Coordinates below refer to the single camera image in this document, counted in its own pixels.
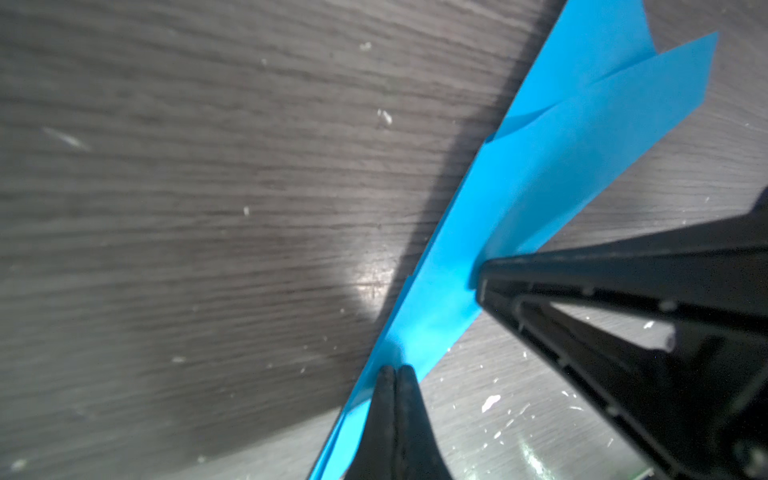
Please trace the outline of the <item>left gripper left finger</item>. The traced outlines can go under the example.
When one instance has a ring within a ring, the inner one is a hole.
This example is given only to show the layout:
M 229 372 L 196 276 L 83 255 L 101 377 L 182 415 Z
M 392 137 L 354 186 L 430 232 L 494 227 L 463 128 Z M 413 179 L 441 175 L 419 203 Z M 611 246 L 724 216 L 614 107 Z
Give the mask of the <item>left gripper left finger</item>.
M 396 451 L 396 370 L 382 367 L 376 378 L 363 435 L 345 479 L 392 479 Z

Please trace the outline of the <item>blue square paper sheet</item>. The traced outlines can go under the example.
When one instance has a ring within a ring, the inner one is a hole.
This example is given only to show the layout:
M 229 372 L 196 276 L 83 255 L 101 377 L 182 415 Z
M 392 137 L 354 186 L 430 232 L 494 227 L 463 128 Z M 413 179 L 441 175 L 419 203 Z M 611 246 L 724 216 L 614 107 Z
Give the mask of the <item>blue square paper sheet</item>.
M 538 250 L 698 108 L 718 37 L 655 48 L 639 1 L 569 1 L 478 150 L 311 471 L 358 449 L 377 371 L 425 377 L 480 314 L 481 264 Z

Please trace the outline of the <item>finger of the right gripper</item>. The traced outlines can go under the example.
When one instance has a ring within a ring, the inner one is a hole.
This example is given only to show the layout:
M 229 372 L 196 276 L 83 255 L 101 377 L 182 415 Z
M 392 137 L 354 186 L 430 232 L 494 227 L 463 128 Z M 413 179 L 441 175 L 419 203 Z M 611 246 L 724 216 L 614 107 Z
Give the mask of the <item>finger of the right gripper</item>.
M 765 207 L 490 260 L 477 299 L 659 477 L 766 477 Z

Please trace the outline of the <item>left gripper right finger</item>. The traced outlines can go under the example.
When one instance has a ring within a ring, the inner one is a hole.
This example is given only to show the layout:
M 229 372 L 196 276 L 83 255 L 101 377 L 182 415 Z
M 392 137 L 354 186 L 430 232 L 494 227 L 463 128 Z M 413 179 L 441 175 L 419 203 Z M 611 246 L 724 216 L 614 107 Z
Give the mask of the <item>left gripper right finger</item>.
M 395 479 L 452 479 L 438 448 L 415 370 L 404 365 L 395 382 Z

